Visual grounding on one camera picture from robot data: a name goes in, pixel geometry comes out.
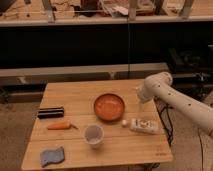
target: red bowl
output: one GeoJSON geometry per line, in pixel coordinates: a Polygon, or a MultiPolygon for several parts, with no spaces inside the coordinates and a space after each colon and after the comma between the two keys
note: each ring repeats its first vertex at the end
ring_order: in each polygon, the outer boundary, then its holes
{"type": "Polygon", "coordinates": [[[125,104],[121,97],[115,94],[103,94],[94,103],[95,114],[105,121],[115,121],[122,117],[125,104]]]}

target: table surface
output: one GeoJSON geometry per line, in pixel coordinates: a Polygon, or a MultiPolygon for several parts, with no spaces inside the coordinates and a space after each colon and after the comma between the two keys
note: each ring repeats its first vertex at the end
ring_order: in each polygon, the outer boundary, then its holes
{"type": "MultiPolygon", "coordinates": [[[[175,16],[169,8],[169,4],[176,4],[183,6],[185,0],[164,0],[163,9],[168,16],[175,16]]],[[[213,15],[213,1],[212,0],[194,0],[190,16],[211,16],[213,15]]]]}
{"type": "Polygon", "coordinates": [[[40,107],[63,106],[65,116],[54,119],[36,119],[22,163],[23,170],[40,170],[40,153],[46,149],[64,147],[65,161],[46,169],[80,168],[96,166],[131,165],[167,162],[172,153],[153,101],[141,104],[136,90],[143,80],[109,80],[89,82],[49,83],[40,107]],[[95,99],[104,93],[119,95],[125,102],[123,119],[134,117],[159,122],[157,135],[137,133],[121,126],[121,120],[105,123],[93,110],[95,99]],[[70,121],[79,130],[47,130],[46,126],[57,121],[70,121]],[[97,123],[104,129],[100,149],[91,149],[83,139],[89,124],[97,123]]]}

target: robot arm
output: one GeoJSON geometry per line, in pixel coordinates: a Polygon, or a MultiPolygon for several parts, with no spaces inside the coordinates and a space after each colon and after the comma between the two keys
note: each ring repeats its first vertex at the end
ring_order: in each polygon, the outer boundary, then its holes
{"type": "Polygon", "coordinates": [[[138,97],[146,103],[157,96],[184,114],[213,138],[213,108],[171,88],[172,76],[167,72],[151,75],[139,88],[138,97]]]}

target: gray floor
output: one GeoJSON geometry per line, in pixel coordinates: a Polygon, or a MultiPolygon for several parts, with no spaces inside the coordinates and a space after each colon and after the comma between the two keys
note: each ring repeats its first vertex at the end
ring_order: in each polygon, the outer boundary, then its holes
{"type": "MultiPolygon", "coordinates": [[[[38,102],[0,104],[0,171],[20,170],[38,107],[38,102]]],[[[201,171],[201,150],[197,127],[173,109],[170,110],[170,116],[174,125],[174,141],[171,148],[174,159],[172,162],[162,163],[154,170],[201,171]]],[[[201,132],[201,138],[204,171],[213,171],[213,140],[203,132],[201,132]]],[[[140,170],[140,168],[135,166],[130,170],[140,170]]]]}

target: white paper cup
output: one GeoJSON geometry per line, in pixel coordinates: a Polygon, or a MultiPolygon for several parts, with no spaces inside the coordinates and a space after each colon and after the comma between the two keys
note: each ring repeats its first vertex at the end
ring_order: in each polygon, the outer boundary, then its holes
{"type": "Polygon", "coordinates": [[[99,148],[104,137],[104,131],[99,125],[89,125],[84,131],[84,138],[90,147],[99,148]]]}

